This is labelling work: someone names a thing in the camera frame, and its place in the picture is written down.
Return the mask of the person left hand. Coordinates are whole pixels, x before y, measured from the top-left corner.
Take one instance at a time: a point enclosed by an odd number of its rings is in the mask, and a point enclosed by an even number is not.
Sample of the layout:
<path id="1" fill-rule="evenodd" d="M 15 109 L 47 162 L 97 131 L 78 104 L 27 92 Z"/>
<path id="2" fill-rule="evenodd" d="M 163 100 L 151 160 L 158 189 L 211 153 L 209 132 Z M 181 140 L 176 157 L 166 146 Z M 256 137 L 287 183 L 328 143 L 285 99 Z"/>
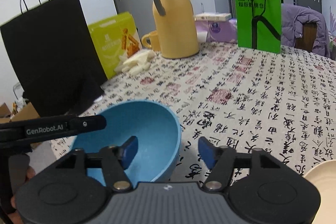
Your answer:
<path id="1" fill-rule="evenodd" d="M 23 185 L 18 189 L 18 191 L 15 193 L 15 195 L 11 198 L 11 205 L 12 207 L 15 209 L 15 212 L 8 214 L 7 216 L 9 217 L 9 219 L 12 221 L 13 224 L 20 224 L 20 223 L 24 223 L 22 220 L 22 217 L 20 215 L 20 206 L 21 203 L 23 202 L 23 200 L 25 200 L 23 198 L 23 190 L 26 186 L 26 184 L 36 175 L 35 170 L 33 169 L 33 167 L 28 166 L 27 170 L 26 170 L 26 174 L 25 174 L 25 182 L 23 183 Z"/>

